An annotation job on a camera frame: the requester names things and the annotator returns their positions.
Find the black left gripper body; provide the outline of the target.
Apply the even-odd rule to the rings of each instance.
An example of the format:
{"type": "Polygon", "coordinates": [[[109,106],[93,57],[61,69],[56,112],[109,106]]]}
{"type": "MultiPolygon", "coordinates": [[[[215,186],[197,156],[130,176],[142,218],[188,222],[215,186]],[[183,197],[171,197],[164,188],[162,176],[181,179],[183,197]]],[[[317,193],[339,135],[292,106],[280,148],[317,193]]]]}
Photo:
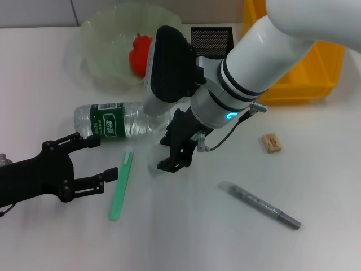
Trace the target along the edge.
{"type": "Polygon", "coordinates": [[[45,194],[65,203],[73,200],[74,166],[69,154],[75,150],[75,138],[46,141],[37,156],[1,166],[1,207],[45,194]]]}

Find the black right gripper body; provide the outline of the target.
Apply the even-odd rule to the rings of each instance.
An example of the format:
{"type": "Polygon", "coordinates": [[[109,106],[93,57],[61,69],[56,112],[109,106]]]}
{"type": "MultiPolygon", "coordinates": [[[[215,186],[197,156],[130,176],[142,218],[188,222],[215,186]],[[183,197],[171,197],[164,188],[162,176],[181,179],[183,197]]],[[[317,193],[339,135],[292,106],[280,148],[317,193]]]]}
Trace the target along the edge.
{"type": "Polygon", "coordinates": [[[212,128],[198,121],[191,108],[185,112],[176,110],[170,125],[166,135],[172,159],[191,159],[197,146],[194,135],[203,131],[205,136],[208,136],[212,132],[212,128]]]}

